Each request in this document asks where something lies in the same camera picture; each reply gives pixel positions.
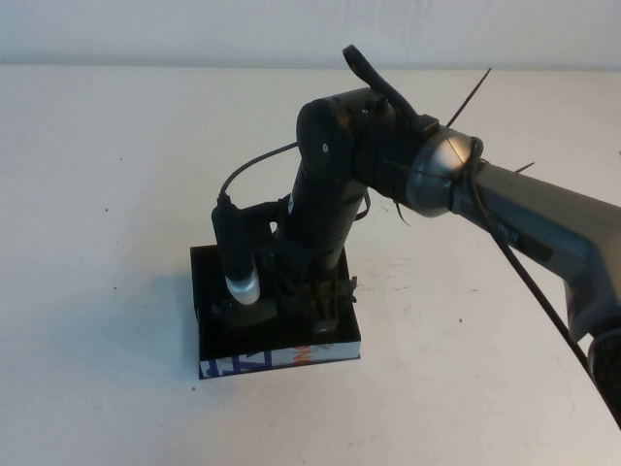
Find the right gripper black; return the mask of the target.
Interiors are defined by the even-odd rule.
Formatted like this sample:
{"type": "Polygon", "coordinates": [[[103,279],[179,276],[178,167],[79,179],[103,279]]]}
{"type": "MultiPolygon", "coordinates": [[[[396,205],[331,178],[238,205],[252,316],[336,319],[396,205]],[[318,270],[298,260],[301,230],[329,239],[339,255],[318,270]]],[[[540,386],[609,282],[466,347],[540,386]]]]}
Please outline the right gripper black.
{"type": "Polygon", "coordinates": [[[313,335],[333,333],[339,324],[337,281],[327,279],[336,273],[366,194],[365,186],[295,186],[290,194],[279,229],[292,245],[278,258],[283,307],[310,312],[313,335]]]}

